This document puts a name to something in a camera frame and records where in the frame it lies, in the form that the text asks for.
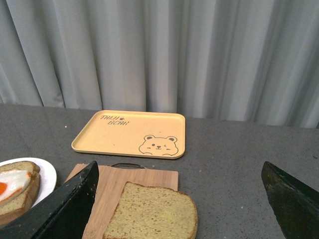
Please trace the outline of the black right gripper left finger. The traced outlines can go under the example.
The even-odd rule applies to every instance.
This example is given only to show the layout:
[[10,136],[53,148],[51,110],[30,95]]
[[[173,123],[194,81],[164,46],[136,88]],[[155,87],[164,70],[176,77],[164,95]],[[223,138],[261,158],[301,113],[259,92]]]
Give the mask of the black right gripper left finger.
[[28,212],[0,231],[2,239],[80,239],[91,215],[99,180],[93,161]]

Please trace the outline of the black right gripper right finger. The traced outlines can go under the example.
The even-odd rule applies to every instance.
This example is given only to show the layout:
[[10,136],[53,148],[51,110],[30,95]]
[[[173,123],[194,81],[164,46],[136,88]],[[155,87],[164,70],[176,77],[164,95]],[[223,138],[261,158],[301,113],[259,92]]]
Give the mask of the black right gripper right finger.
[[287,239],[319,237],[319,193],[269,161],[261,178],[276,220]]

